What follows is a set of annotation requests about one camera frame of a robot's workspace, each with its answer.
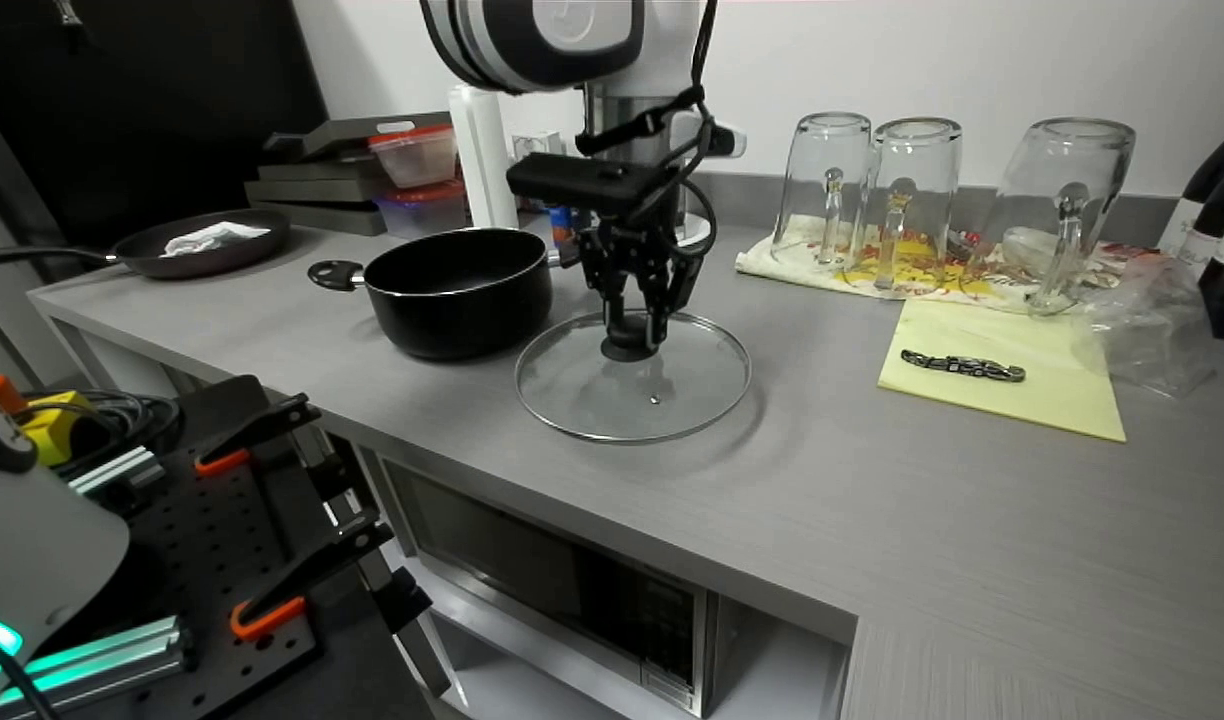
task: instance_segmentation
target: black pot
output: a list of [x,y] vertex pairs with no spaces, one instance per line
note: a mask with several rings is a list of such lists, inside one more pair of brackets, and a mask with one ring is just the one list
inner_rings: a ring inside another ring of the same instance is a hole
[[383,336],[415,358],[466,358],[531,336],[548,318],[544,239],[528,233],[449,233],[401,242],[369,267],[321,258],[321,286],[369,286]]

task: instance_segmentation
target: yellow paper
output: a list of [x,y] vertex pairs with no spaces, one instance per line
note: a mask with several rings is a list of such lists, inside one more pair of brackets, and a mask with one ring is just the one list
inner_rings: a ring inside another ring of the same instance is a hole
[[[1023,382],[992,382],[926,370],[903,363],[898,349],[925,355],[1020,363],[1026,374]],[[884,358],[881,387],[1082,435],[1129,440],[1105,349],[1086,315],[1020,315],[970,303],[909,301]]]

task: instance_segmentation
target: wall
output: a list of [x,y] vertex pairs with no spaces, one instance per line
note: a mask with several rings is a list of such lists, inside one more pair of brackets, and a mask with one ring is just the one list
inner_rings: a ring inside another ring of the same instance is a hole
[[[297,0],[332,116],[441,106],[421,0]],[[964,124],[964,183],[997,183],[1039,116],[1138,131],[1129,192],[1172,196],[1224,134],[1224,0],[723,0],[709,66],[742,127],[723,171],[781,175],[794,116],[858,106]],[[507,98],[507,127],[581,127],[574,90]]]

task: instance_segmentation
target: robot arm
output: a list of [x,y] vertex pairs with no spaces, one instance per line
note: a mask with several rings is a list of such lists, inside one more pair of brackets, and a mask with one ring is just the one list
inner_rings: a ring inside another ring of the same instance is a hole
[[[605,296],[605,355],[652,355],[711,249],[711,219],[678,234],[674,200],[695,192],[689,175],[714,131],[698,89],[714,0],[425,0],[425,21],[443,62],[477,89],[585,89],[585,160],[528,157],[507,183],[585,214],[574,249]],[[670,116],[684,106],[695,106],[698,124],[670,147]],[[625,309],[626,281],[642,311]]]

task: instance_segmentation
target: gray countertop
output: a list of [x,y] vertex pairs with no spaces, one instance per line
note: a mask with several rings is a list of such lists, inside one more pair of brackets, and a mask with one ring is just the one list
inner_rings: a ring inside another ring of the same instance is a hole
[[[522,417],[511,355],[415,363],[303,234],[234,277],[94,272],[37,290],[88,336],[221,378],[307,390],[329,426],[463,490],[853,639],[846,720],[1224,720],[1221,378],[1172,402],[1120,390],[1129,444],[893,396],[896,303],[730,272],[727,229],[692,311],[750,355],[749,400],[698,435],[599,447]],[[585,296],[559,277],[557,318]]]

